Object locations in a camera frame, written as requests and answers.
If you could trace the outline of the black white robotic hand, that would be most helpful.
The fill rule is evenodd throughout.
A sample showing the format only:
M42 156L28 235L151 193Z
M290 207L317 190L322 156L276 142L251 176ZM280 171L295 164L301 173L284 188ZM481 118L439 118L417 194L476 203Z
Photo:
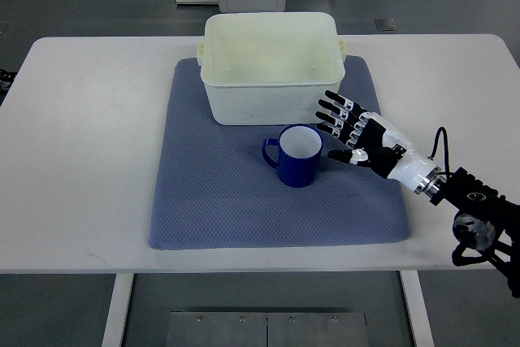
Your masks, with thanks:
M322 120L318 129L345 146L343 150L329 150L329 158L367 167L414 193L423 193L434 184L440 168L386 119L333 91L327 90L325 96L318 104L329 112L315 113Z

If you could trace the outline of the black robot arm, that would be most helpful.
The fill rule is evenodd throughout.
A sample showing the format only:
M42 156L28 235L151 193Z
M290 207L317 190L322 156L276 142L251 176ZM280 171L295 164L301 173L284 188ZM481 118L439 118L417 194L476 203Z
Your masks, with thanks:
M457 208L452 232L458 245L452 252L457 267L489 262L508 282L512 296L519 297L519 205L486 186L460 167L449 168L448 134L436 131L431 155L436 156L439 141L444 143L444 166L436 167L425 194L433 205L443 200Z

